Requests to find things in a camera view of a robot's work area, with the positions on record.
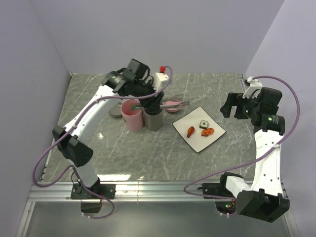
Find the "metal tongs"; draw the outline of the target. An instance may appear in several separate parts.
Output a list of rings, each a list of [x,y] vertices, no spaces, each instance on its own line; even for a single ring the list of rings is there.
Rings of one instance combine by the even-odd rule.
[[[174,105],[174,106],[166,106],[166,105],[162,104],[164,101],[169,101],[169,100],[182,100],[183,102],[181,104],[179,104],[179,105]],[[188,106],[189,104],[190,104],[190,101],[185,101],[183,99],[183,94],[178,94],[178,95],[174,95],[174,96],[172,96],[170,98],[162,99],[161,103],[160,103],[160,108],[164,109],[164,108],[170,108],[170,107],[171,108],[172,107],[174,107],[174,108],[182,107],[182,109],[183,109],[184,107]]]

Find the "pink lid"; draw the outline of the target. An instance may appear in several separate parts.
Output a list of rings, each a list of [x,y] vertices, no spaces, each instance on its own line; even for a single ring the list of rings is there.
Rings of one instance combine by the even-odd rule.
[[[179,105],[181,104],[183,101],[182,100],[169,100],[169,101],[164,101],[162,104],[166,105],[166,106],[174,106],[174,105]],[[164,108],[166,112],[170,113],[170,114],[175,114],[175,113],[179,113],[182,111],[182,107],[170,107],[170,108]]]

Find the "sushi roll toy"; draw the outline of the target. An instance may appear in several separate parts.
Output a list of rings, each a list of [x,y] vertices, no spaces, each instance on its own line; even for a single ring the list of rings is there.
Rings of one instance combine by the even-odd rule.
[[[201,120],[199,123],[199,128],[201,129],[207,129],[209,126],[209,122],[206,120]]]

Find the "fried cutlet toy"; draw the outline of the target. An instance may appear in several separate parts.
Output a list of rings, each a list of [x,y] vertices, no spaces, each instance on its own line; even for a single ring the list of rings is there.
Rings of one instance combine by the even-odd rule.
[[[212,135],[214,131],[215,131],[214,128],[207,128],[201,132],[201,135],[207,137],[207,136]]]

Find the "chicken drumstick toy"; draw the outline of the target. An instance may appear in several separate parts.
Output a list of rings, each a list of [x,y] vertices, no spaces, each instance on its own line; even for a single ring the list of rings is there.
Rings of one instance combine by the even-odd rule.
[[[193,126],[189,127],[187,130],[187,138],[190,138],[194,132],[195,128]]]

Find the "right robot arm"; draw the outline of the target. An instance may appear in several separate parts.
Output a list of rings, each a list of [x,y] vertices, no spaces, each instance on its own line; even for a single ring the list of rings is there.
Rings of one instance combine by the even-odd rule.
[[[218,192],[225,198],[233,195],[237,214],[270,223],[290,207],[290,201],[283,196],[280,180],[279,141],[285,134],[285,119],[277,115],[281,98],[281,91],[267,87],[254,90],[248,97],[230,92],[220,109],[228,118],[232,107],[236,107],[235,118],[251,120],[256,162],[252,185],[248,185],[240,175],[224,172]]]

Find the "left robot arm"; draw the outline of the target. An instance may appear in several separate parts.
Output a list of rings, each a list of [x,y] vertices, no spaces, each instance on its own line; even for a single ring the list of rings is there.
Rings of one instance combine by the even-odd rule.
[[[101,194],[100,179],[92,165],[93,150],[86,145],[90,133],[105,114],[123,99],[136,99],[150,115],[159,114],[163,89],[171,82],[172,75],[165,73],[161,66],[153,76],[150,68],[131,59],[128,66],[105,75],[92,99],[73,118],[61,127],[55,126],[52,134],[57,149],[74,167],[74,172],[83,186],[82,192],[88,198]]]

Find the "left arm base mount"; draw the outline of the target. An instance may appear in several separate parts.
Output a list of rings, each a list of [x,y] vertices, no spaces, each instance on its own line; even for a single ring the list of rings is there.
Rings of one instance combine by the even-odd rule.
[[[116,192],[115,184],[100,184],[97,188],[96,194],[114,199]],[[70,196],[71,200],[80,200],[80,209],[83,213],[94,214],[98,213],[102,207],[103,199],[89,193],[81,184],[73,184]]]

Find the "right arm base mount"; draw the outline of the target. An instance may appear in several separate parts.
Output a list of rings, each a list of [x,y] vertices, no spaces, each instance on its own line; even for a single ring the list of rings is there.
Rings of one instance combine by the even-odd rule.
[[[201,190],[204,195],[221,196],[227,198],[233,198],[233,194],[222,188],[219,183],[202,183],[197,190]],[[220,215],[230,216],[236,211],[236,204],[234,200],[228,201],[215,201],[215,206]]]

